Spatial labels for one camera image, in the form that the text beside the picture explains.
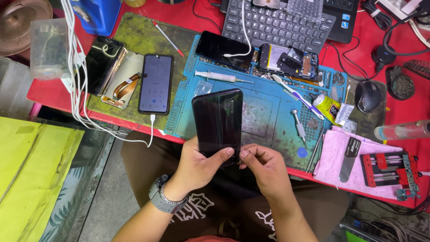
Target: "hand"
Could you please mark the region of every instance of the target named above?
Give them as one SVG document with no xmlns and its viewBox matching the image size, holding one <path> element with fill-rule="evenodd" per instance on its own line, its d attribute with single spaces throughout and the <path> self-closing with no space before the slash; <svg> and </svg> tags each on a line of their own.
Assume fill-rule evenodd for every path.
<svg viewBox="0 0 430 242">
<path fill-rule="evenodd" d="M 257 179 L 261 193 L 270 202 L 294 198 L 284 158 L 281 153 L 257 144 L 240 148 L 239 169 L 249 167 Z"/>
<path fill-rule="evenodd" d="M 179 166 L 164 186 L 164 194 L 172 201 L 182 200 L 192 190 L 206 186 L 215 172 L 234 154 L 231 147 L 224 148 L 206 158 L 199 152 L 197 136 L 185 142 Z"/>
</svg>

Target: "laptop keyboard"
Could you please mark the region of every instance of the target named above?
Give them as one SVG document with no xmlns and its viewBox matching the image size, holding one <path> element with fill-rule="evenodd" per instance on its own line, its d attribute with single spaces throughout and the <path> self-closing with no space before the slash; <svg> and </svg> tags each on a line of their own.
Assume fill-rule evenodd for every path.
<svg viewBox="0 0 430 242">
<path fill-rule="evenodd" d="M 335 16 L 325 13 L 320 24 L 303 20 L 287 13 L 283 2 L 276 10 L 254 6 L 251 0 L 244 1 L 246 33 L 251 45 L 257 48 L 270 43 L 319 53 L 336 21 Z M 230 0 L 222 35 L 247 43 L 242 28 L 242 3 L 241 0 Z"/>
<path fill-rule="evenodd" d="M 325 5 L 334 6 L 340 9 L 352 10 L 353 0 L 324 0 Z"/>
</svg>

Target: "man's right hand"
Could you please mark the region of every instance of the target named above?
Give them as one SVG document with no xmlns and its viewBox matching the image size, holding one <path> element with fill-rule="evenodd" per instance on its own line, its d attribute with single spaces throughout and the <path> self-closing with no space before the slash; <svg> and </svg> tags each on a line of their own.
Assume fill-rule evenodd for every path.
<svg viewBox="0 0 430 242">
<path fill-rule="evenodd" d="M 249 144 L 240 151 L 240 169 L 249 167 L 257 179 L 261 193 L 269 203 L 295 199 L 281 153 Z"/>
</svg>

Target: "bubble wrap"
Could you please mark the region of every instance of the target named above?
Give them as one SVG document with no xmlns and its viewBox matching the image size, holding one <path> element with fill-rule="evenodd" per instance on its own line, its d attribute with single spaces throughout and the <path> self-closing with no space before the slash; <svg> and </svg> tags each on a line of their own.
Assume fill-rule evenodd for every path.
<svg viewBox="0 0 430 242">
<path fill-rule="evenodd" d="M 287 12 L 315 23 L 321 23 L 323 0 L 289 0 Z"/>
<path fill-rule="evenodd" d="M 345 149 L 350 137 L 361 140 L 358 156 L 355 158 L 354 166 L 348 182 L 339 180 L 342 162 L 345 157 Z M 350 189 L 362 193 L 374 195 L 387 199 L 397 199 L 396 189 L 401 189 L 401 185 L 368 187 L 364 183 L 363 169 L 361 167 L 360 155 L 373 153 L 387 153 L 402 151 L 402 148 L 388 146 L 373 142 L 364 137 L 344 131 L 342 128 L 332 126 L 328 130 L 322 142 L 322 155 L 315 167 L 314 178 L 338 188 Z"/>
</svg>

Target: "toothbrush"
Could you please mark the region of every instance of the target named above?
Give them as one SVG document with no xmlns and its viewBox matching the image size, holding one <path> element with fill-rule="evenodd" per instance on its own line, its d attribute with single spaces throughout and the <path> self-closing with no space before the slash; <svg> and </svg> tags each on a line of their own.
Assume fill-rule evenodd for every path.
<svg viewBox="0 0 430 242">
<path fill-rule="evenodd" d="M 310 104 L 308 101 L 306 101 L 301 95 L 300 93 L 298 93 L 297 91 L 295 91 L 294 89 L 292 89 L 291 87 L 287 86 L 287 84 L 285 84 L 282 81 L 282 78 L 276 74 L 272 74 L 273 79 L 281 84 L 282 86 L 284 86 L 288 91 L 290 91 L 295 97 L 297 97 L 300 101 L 302 101 L 308 109 L 310 109 L 317 117 L 319 117 L 320 119 L 324 120 L 324 116 L 321 114 L 321 112 L 314 107 L 312 104 Z"/>
</svg>

